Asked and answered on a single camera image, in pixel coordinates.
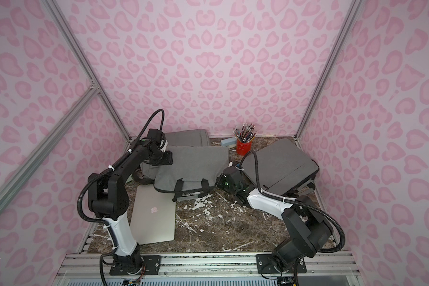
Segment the grey zippered laptop bag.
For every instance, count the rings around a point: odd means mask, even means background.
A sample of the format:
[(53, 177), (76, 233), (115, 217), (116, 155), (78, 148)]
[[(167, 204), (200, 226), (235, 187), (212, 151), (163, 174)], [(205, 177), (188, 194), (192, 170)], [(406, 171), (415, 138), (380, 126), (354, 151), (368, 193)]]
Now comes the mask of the grey zippered laptop bag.
[[(168, 146), (177, 147), (210, 147), (211, 142), (205, 129), (195, 129), (189, 131), (165, 133)], [(131, 178), (140, 184), (150, 184), (155, 180), (158, 170), (161, 166), (152, 166), (147, 163), (141, 163), (139, 171), (136, 170)]]

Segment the grey laptop sleeve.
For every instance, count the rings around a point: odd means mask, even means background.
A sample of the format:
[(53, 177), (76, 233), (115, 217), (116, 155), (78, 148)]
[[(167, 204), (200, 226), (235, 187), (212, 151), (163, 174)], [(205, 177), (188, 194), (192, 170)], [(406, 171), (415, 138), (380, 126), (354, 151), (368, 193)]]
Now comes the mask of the grey laptop sleeve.
[(173, 201), (202, 198), (217, 184), (217, 177), (230, 163), (226, 147), (170, 146), (173, 163), (159, 167), (154, 188), (173, 194)]

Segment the dark green laptop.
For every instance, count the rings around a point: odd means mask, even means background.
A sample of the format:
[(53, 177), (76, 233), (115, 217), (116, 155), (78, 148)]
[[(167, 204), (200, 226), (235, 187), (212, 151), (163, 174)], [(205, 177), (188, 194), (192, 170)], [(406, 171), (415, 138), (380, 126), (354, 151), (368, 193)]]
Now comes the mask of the dark green laptop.
[(160, 193), (153, 185), (137, 187), (131, 218), (131, 231), (139, 244), (152, 244), (175, 239), (174, 195)]

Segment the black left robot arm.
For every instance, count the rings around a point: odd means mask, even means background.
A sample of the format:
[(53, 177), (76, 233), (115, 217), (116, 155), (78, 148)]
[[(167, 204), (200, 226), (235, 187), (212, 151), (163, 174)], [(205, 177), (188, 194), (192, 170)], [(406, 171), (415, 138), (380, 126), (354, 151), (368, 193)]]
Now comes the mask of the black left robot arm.
[(172, 164), (172, 153), (165, 147), (165, 134), (158, 129), (150, 129), (144, 139), (134, 140), (132, 147), (105, 171), (91, 174), (88, 179), (88, 207), (112, 239), (113, 265), (132, 274), (142, 268), (143, 260), (127, 219), (130, 200), (125, 183), (143, 162)]

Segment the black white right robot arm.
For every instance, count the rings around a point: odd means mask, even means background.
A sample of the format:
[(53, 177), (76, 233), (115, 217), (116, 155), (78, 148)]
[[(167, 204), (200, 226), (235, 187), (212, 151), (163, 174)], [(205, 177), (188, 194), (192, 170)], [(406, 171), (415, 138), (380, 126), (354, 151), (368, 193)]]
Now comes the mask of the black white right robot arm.
[(324, 245), (333, 235), (332, 224), (340, 235), (343, 230), (327, 213), (317, 208), (304, 195), (297, 199), (280, 197), (257, 188), (244, 180), (242, 171), (230, 166), (217, 178), (216, 186), (233, 195), (237, 202), (251, 209), (261, 210), (281, 219), (289, 237), (280, 243), (270, 255), (257, 255), (257, 269), (260, 274), (298, 273), (305, 266), (304, 257), (320, 253), (334, 253), (341, 250), (344, 241), (326, 249)]

